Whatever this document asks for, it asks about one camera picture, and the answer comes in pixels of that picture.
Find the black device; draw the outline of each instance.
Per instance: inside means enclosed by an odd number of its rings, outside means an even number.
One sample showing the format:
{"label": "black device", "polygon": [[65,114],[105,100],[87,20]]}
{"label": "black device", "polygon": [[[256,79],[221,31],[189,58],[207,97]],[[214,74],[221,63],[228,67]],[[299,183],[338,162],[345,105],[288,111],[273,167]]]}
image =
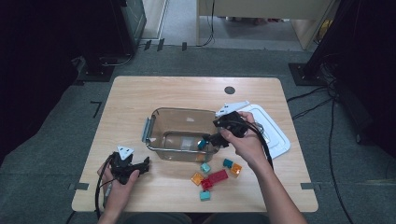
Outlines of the black device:
{"label": "black device", "polygon": [[135,170],[139,170],[142,175],[149,171],[149,157],[146,157],[142,163],[133,165],[132,158],[134,154],[131,154],[124,161],[120,157],[119,152],[113,152],[112,160],[110,161],[110,170],[115,179],[118,179],[121,184],[125,185],[131,173]]}
{"label": "black device", "polygon": [[[216,127],[225,128],[235,137],[239,138],[244,137],[245,133],[248,131],[247,125],[244,125],[245,123],[246,122],[236,111],[227,115],[223,115],[219,119],[213,120],[213,124],[215,124]],[[227,147],[229,145],[229,142],[225,140],[220,133],[205,135],[203,138],[204,140],[210,142],[214,147]]]}

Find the person's right hand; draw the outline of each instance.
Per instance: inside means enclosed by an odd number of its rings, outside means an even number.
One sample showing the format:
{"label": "person's right hand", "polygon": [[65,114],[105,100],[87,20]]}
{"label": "person's right hand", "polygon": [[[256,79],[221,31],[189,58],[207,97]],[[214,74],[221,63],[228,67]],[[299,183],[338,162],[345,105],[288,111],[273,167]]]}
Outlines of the person's right hand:
{"label": "person's right hand", "polygon": [[[253,115],[250,112],[240,111],[238,113],[247,122],[254,123]],[[226,129],[222,129],[220,132],[225,140],[233,144],[235,153],[241,156],[251,168],[255,167],[256,164],[260,162],[267,161],[259,137],[250,129],[247,130],[243,138],[235,137]]]}

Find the black circle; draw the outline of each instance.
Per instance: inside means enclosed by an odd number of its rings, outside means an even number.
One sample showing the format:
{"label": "black circle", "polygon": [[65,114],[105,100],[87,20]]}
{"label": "black circle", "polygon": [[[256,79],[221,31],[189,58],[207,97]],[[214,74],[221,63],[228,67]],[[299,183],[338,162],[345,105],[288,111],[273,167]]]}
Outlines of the black circle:
{"label": "black circle", "polygon": [[225,89],[224,89],[224,91],[225,91],[225,93],[227,93],[227,94],[234,94],[235,93],[235,88],[234,87],[226,87]]}

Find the gray carpet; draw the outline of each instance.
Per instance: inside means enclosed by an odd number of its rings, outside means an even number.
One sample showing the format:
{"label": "gray carpet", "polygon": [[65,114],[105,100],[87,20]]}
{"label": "gray carpet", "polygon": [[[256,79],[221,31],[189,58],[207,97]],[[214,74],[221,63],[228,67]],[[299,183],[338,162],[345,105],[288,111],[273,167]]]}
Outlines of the gray carpet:
{"label": "gray carpet", "polygon": [[[277,77],[290,98],[314,87],[296,87],[288,63],[304,63],[310,52],[253,49],[199,49],[164,46],[139,49],[115,69],[116,76]],[[109,83],[71,86],[34,137],[11,152],[0,169],[0,223],[65,223],[74,191],[99,123]],[[296,115],[328,98],[320,92],[289,103]],[[97,104],[103,102],[96,118]],[[304,214],[310,223],[348,223],[337,199],[329,166],[331,104],[294,125],[318,197],[318,211]],[[332,164],[340,195],[354,223],[396,223],[396,186],[368,180],[396,177],[396,161],[376,146],[355,143],[342,105],[334,109]],[[94,223],[95,214],[76,213],[71,223]]]}

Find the rectangular food container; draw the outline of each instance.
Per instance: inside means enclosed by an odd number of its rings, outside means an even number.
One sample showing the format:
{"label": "rectangular food container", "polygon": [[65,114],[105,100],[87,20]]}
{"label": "rectangular food container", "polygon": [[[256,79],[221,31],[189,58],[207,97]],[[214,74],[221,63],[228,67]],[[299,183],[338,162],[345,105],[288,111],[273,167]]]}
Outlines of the rectangular food container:
{"label": "rectangular food container", "polygon": [[204,134],[219,130],[213,124],[215,112],[185,108],[158,108],[146,120],[142,141],[148,149],[167,161],[210,161],[219,147],[210,143],[202,149],[198,144]]}

